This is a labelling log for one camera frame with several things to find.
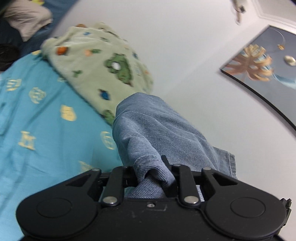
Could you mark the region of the blue denim jeans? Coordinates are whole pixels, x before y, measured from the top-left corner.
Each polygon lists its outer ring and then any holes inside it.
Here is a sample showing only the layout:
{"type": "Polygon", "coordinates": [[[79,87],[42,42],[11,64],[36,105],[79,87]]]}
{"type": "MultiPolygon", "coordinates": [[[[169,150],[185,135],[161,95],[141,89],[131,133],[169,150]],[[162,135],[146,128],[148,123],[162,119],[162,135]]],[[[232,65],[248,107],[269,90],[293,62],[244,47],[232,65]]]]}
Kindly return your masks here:
{"type": "Polygon", "coordinates": [[[168,197],[176,180],[163,155],[171,165],[192,171],[210,167],[236,178],[234,155],[212,146],[157,96],[135,93],[123,100],[116,108],[112,134],[122,163],[133,167],[138,180],[128,198],[168,197]]]}

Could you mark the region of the teal patterned bed sheet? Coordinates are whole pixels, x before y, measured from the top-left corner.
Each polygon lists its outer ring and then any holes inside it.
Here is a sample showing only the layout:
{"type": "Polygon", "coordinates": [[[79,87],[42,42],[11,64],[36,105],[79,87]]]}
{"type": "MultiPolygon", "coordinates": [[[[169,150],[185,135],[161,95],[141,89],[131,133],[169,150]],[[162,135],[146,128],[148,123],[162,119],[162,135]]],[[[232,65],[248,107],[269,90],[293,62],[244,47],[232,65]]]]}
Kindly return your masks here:
{"type": "Polygon", "coordinates": [[[105,120],[34,51],[1,73],[1,240],[20,240],[26,197],[122,164],[105,120]]]}

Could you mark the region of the green dinosaur fleece blanket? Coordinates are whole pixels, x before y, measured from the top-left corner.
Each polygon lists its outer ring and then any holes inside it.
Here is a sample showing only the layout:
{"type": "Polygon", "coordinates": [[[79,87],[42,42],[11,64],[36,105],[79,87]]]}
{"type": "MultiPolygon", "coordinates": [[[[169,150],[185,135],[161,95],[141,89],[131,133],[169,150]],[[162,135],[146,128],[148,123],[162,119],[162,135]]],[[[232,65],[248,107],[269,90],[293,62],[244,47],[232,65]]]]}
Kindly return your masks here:
{"type": "Polygon", "coordinates": [[[111,27],[70,27],[41,45],[43,57],[109,124],[118,104],[154,81],[138,54],[111,27]]]}

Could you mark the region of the framed palm picture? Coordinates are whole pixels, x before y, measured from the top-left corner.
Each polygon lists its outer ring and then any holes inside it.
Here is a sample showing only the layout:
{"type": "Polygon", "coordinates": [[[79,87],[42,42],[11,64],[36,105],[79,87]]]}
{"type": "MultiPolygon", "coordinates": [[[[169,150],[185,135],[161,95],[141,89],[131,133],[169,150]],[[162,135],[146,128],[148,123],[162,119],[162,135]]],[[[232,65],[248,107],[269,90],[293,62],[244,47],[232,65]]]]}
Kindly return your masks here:
{"type": "Polygon", "coordinates": [[[295,128],[295,34],[266,27],[220,71],[253,92],[295,128]]]}

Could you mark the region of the black trash bin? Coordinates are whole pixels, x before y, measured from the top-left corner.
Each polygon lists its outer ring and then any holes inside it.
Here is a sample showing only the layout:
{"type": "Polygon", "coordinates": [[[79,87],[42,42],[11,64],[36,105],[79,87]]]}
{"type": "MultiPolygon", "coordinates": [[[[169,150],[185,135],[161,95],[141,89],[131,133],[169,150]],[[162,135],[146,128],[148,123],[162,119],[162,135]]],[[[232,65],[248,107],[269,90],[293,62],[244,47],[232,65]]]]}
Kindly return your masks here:
{"type": "Polygon", "coordinates": [[[6,71],[20,58],[20,48],[11,44],[0,44],[0,71],[6,71]]]}

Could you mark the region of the blue cushioned sofa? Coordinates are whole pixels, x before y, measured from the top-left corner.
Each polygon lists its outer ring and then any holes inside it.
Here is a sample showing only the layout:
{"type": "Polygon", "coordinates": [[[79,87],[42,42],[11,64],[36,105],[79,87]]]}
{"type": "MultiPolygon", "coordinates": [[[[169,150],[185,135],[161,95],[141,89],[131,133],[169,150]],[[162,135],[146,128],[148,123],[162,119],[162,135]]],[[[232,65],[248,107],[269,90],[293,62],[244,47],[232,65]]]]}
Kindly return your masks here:
{"type": "Polygon", "coordinates": [[[27,42],[24,42],[22,44],[21,57],[39,50],[41,44],[50,37],[53,30],[55,30],[62,18],[74,6],[76,2],[77,0],[45,1],[43,6],[52,13],[53,20],[50,24],[38,30],[38,32],[36,32],[27,42]]]}

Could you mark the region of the beige cloth on sofa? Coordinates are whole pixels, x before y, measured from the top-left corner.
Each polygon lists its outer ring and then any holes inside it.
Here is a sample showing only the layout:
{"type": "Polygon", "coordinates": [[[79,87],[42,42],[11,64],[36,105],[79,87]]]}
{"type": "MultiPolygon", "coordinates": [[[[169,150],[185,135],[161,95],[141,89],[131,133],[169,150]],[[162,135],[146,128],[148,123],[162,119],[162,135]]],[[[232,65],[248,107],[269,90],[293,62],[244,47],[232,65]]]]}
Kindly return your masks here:
{"type": "Polygon", "coordinates": [[[44,6],[31,1],[12,1],[4,12],[4,19],[27,42],[38,30],[50,24],[53,17],[44,6]]]}

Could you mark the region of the yellow toy on sofa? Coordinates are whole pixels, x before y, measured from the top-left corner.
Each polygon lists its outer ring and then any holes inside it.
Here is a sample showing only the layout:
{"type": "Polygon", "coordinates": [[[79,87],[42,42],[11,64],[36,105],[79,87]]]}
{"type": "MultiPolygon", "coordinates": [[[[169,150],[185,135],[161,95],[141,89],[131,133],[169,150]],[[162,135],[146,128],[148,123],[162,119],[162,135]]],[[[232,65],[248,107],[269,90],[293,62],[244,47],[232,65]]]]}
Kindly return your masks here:
{"type": "Polygon", "coordinates": [[[31,0],[31,2],[41,5],[41,6],[45,3],[44,0],[31,0]]]}

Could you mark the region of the white ceiling fixture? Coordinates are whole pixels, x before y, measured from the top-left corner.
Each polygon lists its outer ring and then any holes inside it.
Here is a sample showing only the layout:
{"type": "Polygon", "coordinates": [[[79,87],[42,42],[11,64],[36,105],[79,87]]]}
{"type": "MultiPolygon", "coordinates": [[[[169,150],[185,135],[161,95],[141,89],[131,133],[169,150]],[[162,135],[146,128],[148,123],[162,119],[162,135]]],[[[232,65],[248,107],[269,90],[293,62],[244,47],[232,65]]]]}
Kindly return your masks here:
{"type": "Polygon", "coordinates": [[[235,12],[235,22],[237,25],[241,24],[242,15],[246,12],[245,6],[240,4],[238,0],[231,0],[232,8],[235,12]]]}

